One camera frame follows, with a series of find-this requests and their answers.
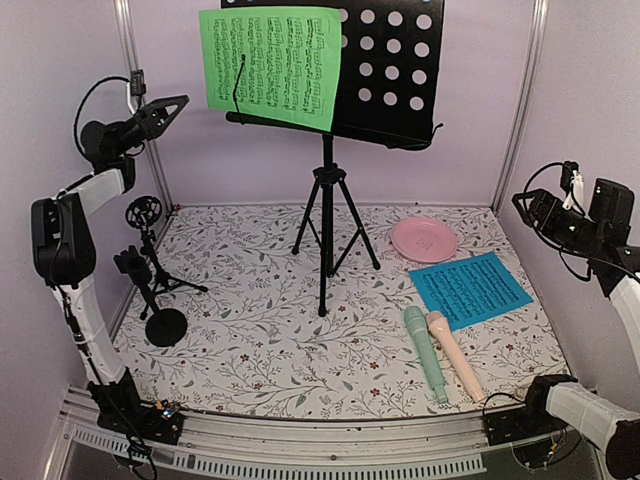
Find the black shock-mount tripod stand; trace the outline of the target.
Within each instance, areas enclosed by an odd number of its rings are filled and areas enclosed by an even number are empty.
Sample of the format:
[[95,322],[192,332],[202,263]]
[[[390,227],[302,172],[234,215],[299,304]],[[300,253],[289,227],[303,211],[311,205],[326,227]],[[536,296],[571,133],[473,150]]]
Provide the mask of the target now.
[[169,274],[160,264],[154,243],[157,240],[153,226],[161,219],[162,204],[160,200],[151,195],[136,198],[129,204],[125,211],[125,220],[127,224],[139,231],[142,247],[140,253],[147,257],[154,266],[154,284],[151,289],[152,298],[172,292],[179,287],[187,286],[206,293],[209,289],[203,285],[196,285],[187,280],[179,279]]

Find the teal toy microphone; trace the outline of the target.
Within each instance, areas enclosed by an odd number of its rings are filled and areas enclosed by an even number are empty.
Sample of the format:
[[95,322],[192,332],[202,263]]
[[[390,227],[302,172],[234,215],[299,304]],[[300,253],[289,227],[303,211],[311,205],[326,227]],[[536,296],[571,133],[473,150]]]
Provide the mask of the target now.
[[446,404],[449,401],[446,393],[446,380],[431,341],[426,316],[419,307],[409,306],[403,312],[403,320],[436,402],[440,405]]

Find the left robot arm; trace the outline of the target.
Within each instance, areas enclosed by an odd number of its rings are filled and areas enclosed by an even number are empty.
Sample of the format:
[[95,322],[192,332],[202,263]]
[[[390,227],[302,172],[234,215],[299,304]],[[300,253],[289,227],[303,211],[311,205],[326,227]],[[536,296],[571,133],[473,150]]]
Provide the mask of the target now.
[[184,423],[177,405],[166,400],[143,402],[110,338],[96,296],[97,255],[88,219],[133,188],[136,173],[131,149],[160,137],[189,98],[165,97],[143,104],[146,85],[140,70],[132,71],[124,83],[129,119],[111,124],[91,121],[73,130],[76,147],[91,164],[91,173],[56,196],[32,204],[33,261],[60,305],[79,350],[88,390],[99,408],[99,426],[139,440],[175,445]]

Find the blue sheet music paper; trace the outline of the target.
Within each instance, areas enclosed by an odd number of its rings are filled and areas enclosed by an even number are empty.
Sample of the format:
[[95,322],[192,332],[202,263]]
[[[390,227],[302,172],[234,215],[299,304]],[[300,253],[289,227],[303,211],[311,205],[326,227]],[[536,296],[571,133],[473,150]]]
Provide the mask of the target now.
[[533,302],[493,253],[412,270],[409,276],[428,311],[438,311],[458,331]]

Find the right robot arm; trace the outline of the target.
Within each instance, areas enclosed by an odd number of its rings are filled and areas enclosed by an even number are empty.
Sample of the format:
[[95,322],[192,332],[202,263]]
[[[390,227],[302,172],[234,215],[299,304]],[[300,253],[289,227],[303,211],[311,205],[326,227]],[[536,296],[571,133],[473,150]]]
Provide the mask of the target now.
[[[584,260],[612,304],[632,349],[639,348],[639,249],[628,243],[633,192],[599,178],[589,206],[583,204],[578,172],[562,181],[566,196],[544,189],[514,195],[524,223],[567,256]],[[490,445],[514,444],[563,429],[574,431],[603,457],[612,479],[639,476],[639,410],[624,407],[593,382],[572,374],[538,374],[517,407],[483,412]]]

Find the pink toy microphone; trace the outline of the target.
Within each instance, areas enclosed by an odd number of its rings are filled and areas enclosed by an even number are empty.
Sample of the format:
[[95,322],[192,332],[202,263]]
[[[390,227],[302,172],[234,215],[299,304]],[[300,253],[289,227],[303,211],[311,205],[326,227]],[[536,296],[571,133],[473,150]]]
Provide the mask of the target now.
[[439,342],[468,395],[474,402],[484,400],[486,393],[453,337],[447,318],[441,312],[434,311],[427,314],[426,322],[430,333]]

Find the black round-base mic stand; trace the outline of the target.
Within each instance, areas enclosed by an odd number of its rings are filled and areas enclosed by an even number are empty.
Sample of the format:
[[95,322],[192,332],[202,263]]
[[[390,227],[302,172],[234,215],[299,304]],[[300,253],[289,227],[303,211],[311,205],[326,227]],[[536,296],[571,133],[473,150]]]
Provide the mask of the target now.
[[185,315],[174,308],[160,308],[155,300],[149,284],[152,279],[151,270],[134,245],[114,256],[114,262],[121,274],[130,277],[140,291],[146,306],[152,314],[146,321],[145,334],[147,340],[156,347],[171,347],[183,339],[187,331]]

